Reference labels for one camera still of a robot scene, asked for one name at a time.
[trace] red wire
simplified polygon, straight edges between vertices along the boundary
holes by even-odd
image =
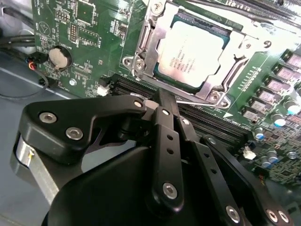
[[[28,63],[28,67],[33,71],[36,70],[34,63],[32,61]]]

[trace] white connector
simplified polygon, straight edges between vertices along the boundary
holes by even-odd
[[[109,86],[107,86],[107,87],[99,86],[97,88],[97,94],[102,97],[105,97],[106,95],[108,95],[109,90],[110,90]]]
[[[249,159],[249,160],[253,160],[255,157],[256,157],[256,154],[254,152],[252,152],[249,147],[245,147],[245,149],[244,149],[244,158]]]

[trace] cpu socket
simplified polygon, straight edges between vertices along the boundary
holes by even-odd
[[[235,29],[171,1],[150,0],[135,55],[123,65],[182,103],[228,108],[236,78],[256,52],[268,50],[260,28],[247,33],[251,23]]]

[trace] screw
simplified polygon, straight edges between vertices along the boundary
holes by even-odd
[[[226,211],[227,211],[228,216],[231,218],[231,220],[234,221],[234,223],[240,222],[240,216],[232,206],[227,206]]]
[[[162,112],[163,112],[164,114],[166,114],[166,115],[169,115],[169,112],[168,112],[167,110],[165,110],[165,109],[163,109]]]
[[[297,153],[296,153],[296,152],[289,152],[289,153],[287,154],[287,157],[288,157],[289,159],[296,159],[296,158],[297,158]]]
[[[163,192],[169,199],[175,199],[178,196],[175,186],[167,182],[163,184]]]
[[[281,218],[284,220],[284,222],[288,223],[289,219],[287,218],[287,216],[284,214],[284,212],[278,210],[279,215],[281,216]]]
[[[50,112],[44,112],[44,113],[40,114],[39,118],[42,122],[48,123],[48,124],[51,124],[51,123],[54,123],[57,121],[57,117]]]
[[[189,121],[188,121],[187,119],[182,119],[182,121],[184,122],[184,124],[185,124],[186,126],[189,126],[189,125],[190,125],[190,123],[189,123]]]
[[[84,134],[79,128],[70,127],[66,130],[66,136],[71,140],[80,140]]]
[[[137,70],[139,70],[139,71],[142,70],[144,68],[144,65],[145,65],[145,63],[144,63],[144,61],[142,59],[138,59],[136,61],[136,68],[137,68]]]
[[[278,222],[278,218],[277,218],[277,216],[274,214],[273,211],[267,210],[267,214],[268,214],[269,218],[270,218],[272,221],[274,221],[275,223]]]
[[[272,45],[272,42],[271,41],[265,41],[264,43],[264,48],[269,48],[271,45]]]
[[[137,107],[142,107],[142,104],[138,101],[135,101],[134,104],[137,106]]]
[[[212,138],[212,137],[209,137],[208,139],[210,141],[211,144],[215,145],[216,144],[216,141]]]
[[[70,79],[69,84],[72,85],[72,86],[76,86],[77,82],[76,82],[75,79]]]
[[[210,94],[210,100],[216,102],[220,98],[220,94],[217,92],[213,92]]]
[[[164,7],[161,2],[155,3],[151,6],[151,11],[153,14],[159,15],[163,12]]]

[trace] motherboard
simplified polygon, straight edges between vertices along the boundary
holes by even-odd
[[[253,144],[234,153],[250,171],[298,186],[301,2],[214,2],[263,16],[183,0],[32,0],[36,48],[48,55],[39,70],[79,97],[167,89],[195,124],[211,118],[207,131],[250,132]]]

